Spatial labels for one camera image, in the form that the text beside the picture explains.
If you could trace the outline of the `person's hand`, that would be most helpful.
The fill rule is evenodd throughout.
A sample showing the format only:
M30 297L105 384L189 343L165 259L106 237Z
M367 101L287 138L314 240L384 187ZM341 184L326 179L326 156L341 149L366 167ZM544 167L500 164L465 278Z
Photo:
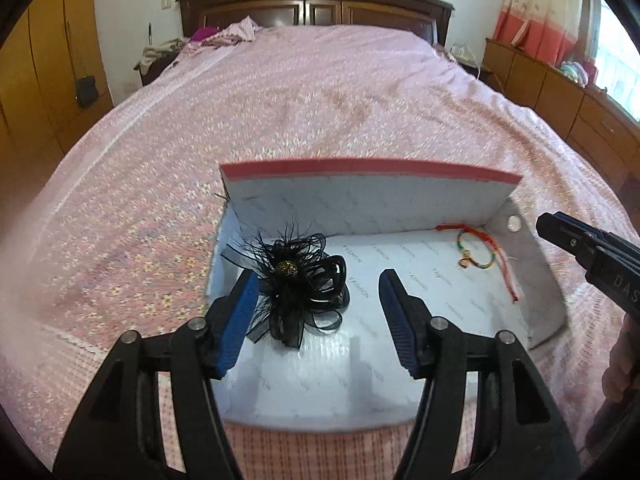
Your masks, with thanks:
M639 389L639 325L626 314L602 376L605 399L620 403L628 390Z

